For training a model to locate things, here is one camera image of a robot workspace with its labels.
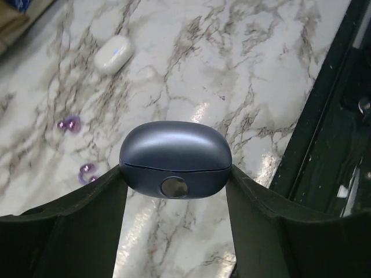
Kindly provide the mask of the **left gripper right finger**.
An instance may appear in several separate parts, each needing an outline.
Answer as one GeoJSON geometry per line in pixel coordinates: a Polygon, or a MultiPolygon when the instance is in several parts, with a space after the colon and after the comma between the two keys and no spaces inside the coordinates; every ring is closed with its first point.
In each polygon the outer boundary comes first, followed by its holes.
{"type": "Polygon", "coordinates": [[[237,167],[226,193],[239,277],[370,276],[370,210],[320,213],[237,167]]]}

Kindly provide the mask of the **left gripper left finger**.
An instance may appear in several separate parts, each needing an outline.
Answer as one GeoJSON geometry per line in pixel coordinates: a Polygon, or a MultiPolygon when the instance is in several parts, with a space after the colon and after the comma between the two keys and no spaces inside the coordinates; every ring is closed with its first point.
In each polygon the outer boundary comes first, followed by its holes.
{"type": "Polygon", "coordinates": [[[112,277],[128,186],[118,166],[20,215],[1,217],[1,277],[112,277]]]}

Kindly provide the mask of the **purple earbud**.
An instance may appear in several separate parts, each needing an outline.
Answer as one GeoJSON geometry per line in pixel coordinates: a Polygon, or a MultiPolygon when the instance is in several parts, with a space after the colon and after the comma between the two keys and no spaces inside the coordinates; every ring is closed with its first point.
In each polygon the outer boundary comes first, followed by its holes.
{"type": "Polygon", "coordinates": [[[62,131],[69,130],[72,133],[78,133],[81,130],[81,120],[79,116],[71,115],[57,123],[57,127],[62,131]]]}
{"type": "Polygon", "coordinates": [[[96,166],[93,163],[86,163],[79,169],[78,180],[81,185],[87,185],[98,179],[93,173],[96,171],[96,166]]]}

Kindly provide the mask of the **lavender earbud charging case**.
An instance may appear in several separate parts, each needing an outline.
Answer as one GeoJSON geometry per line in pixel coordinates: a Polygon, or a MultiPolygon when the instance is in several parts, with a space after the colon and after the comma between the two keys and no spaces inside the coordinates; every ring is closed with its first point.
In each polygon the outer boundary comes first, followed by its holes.
{"type": "Polygon", "coordinates": [[[199,123],[156,121],[124,139],[119,168],[134,191],[165,199],[202,199],[219,192],[232,169],[225,138],[199,123]]]}

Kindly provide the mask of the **white earbud case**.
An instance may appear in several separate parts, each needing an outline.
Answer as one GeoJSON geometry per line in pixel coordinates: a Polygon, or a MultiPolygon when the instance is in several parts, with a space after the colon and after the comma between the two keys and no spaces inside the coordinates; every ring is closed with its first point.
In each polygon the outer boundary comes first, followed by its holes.
{"type": "Polygon", "coordinates": [[[126,36],[110,38],[96,53],[94,66],[104,75],[116,74],[133,56],[134,44],[126,36]]]}

